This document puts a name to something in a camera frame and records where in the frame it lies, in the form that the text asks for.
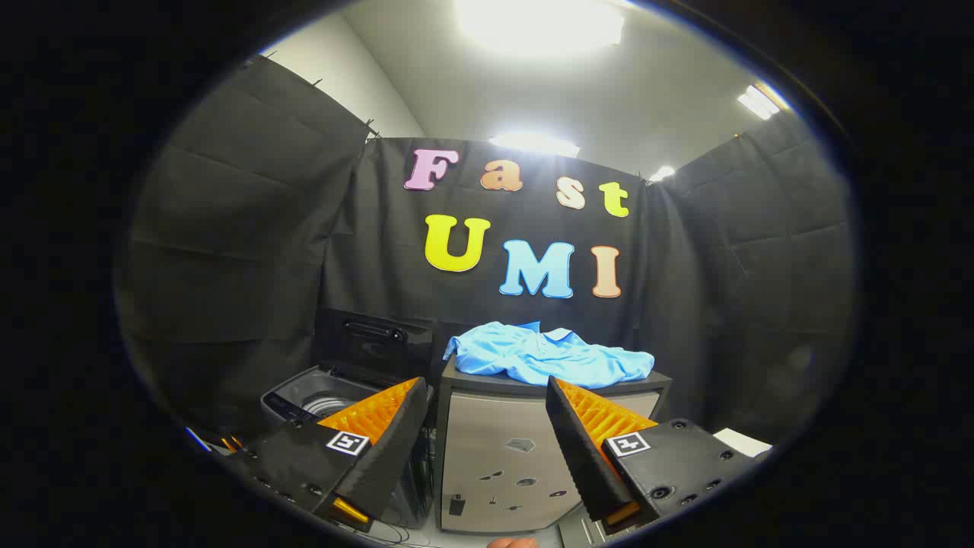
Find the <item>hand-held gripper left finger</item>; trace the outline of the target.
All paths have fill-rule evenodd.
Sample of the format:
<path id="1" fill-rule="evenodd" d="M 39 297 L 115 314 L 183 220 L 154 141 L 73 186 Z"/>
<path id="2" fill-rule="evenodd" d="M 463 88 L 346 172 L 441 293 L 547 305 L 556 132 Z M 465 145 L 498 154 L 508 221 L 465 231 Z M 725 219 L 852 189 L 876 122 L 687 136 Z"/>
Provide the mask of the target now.
<path id="1" fill-rule="evenodd" d="M 238 479 L 300 512 L 366 533 L 384 513 L 428 410 L 412 378 L 318 419 L 285 421 L 228 458 Z"/>

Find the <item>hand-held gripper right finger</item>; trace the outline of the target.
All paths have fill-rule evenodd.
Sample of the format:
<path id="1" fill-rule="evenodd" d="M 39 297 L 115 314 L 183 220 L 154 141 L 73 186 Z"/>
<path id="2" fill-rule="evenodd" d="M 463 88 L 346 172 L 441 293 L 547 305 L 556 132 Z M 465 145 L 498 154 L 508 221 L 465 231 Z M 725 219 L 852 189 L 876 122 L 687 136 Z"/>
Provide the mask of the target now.
<path id="1" fill-rule="evenodd" d="M 547 381 L 546 412 L 589 519 L 608 534 L 708 502 L 756 463 L 688 419 L 644 419 L 559 378 Z"/>

